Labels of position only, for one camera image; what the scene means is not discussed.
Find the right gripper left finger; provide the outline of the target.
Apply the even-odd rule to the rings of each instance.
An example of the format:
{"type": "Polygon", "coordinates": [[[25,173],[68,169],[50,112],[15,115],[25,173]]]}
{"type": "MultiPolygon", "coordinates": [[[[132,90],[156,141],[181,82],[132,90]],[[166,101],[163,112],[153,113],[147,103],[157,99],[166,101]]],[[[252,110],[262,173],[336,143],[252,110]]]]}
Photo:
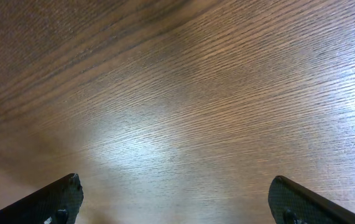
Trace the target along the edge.
{"type": "Polygon", "coordinates": [[[0,224],[74,224],[83,202],[78,174],[68,174],[0,210],[0,224]]]}

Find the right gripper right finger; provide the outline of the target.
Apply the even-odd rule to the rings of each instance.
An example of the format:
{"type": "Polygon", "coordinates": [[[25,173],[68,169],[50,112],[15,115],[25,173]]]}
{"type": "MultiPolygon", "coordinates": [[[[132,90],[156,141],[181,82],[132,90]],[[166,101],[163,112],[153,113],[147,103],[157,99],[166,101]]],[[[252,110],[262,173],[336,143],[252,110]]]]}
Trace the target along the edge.
{"type": "Polygon", "coordinates": [[[282,175],[270,185],[268,204],[276,224],[355,224],[355,213],[282,175]]]}

